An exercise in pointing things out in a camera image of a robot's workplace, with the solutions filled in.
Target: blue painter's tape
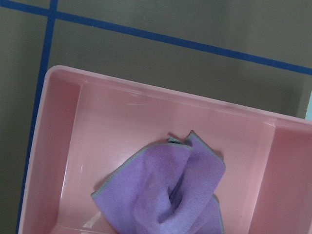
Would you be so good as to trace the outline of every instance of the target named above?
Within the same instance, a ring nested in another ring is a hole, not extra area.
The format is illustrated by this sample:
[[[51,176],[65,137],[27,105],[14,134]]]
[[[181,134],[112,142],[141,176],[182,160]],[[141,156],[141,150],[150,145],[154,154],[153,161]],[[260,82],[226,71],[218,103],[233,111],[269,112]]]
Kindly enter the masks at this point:
[[[155,41],[160,41],[163,43],[167,44],[172,44],[172,45],[177,45],[177,46],[182,46],[194,50],[199,50],[199,51],[204,51],[216,55],[221,55],[221,56],[226,56],[234,59],[240,59],[244,61],[249,61],[249,62],[254,62],[254,63],[259,63],[271,67],[276,67],[276,68],[281,68],[293,72],[299,72],[307,75],[312,75],[312,68],[308,67],[303,67],[303,66],[298,66],[294,65],[291,63],[286,63],[286,62],[281,62],[269,58],[263,58],[255,55],[250,55],[234,50],[228,50],[224,49],[221,47],[216,47],[212,45],[206,45],[190,40],[184,40],[180,38],[175,38],[167,35],[162,35],[158,33],[153,33],[149,31],[144,31],[140,29],[135,29],[119,24],[114,24],[114,23],[109,23],[105,21],[100,21],[96,19],[90,19],[82,16],[76,16],[64,12],[57,12],[57,19],[60,20],[65,20],[65,21],[70,21],[74,23],[79,23],[79,24],[84,24],[88,26],[93,26],[101,29],[106,29],[114,32],[119,32],[119,33],[124,33],[140,38],[145,38],[145,39],[150,39],[150,40],[155,40]]]
[[[48,14],[47,14],[48,19],[47,19],[47,25],[45,29],[44,42],[43,42],[40,68],[39,68],[38,81],[37,81],[37,88],[36,88],[36,94],[35,94],[33,116],[31,120],[31,128],[30,128],[30,134],[29,134],[29,139],[28,139],[27,157],[26,157],[26,162],[25,162],[24,177],[23,177],[22,189],[21,189],[21,194],[20,194],[16,234],[19,232],[20,215],[21,215],[21,208],[22,208],[23,197],[24,197],[30,151],[31,151],[33,137],[34,137],[34,130],[35,130],[35,125],[36,125],[36,120],[37,120],[40,97],[41,97],[42,87],[43,87],[43,82],[44,82],[44,76],[48,68],[57,6],[58,6],[58,0],[50,1],[50,8],[48,9]]]
[[[49,14],[49,9],[8,0],[0,0],[0,6],[41,16],[47,16]]]
[[[311,92],[310,101],[309,101],[309,104],[308,104],[308,109],[307,109],[307,113],[306,113],[306,119],[307,120],[312,120],[312,92]]]

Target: purple cloth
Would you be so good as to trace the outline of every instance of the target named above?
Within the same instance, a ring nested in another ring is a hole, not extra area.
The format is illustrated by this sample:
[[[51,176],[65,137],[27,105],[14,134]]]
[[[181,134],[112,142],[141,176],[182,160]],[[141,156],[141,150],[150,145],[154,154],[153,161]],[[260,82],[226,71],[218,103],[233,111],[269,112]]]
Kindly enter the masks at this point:
[[[222,234],[225,164],[194,132],[145,147],[91,196],[119,234]]]

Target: pink container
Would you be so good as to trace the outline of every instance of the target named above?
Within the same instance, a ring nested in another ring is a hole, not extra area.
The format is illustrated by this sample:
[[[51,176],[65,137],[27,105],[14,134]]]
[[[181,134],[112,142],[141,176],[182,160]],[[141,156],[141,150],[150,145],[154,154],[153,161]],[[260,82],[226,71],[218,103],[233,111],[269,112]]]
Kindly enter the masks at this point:
[[[115,234],[90,193],[143,146],[194,130],[224,157],[225,234],[312,233],[312,122],[55,66],[45,78],[19,234]]]

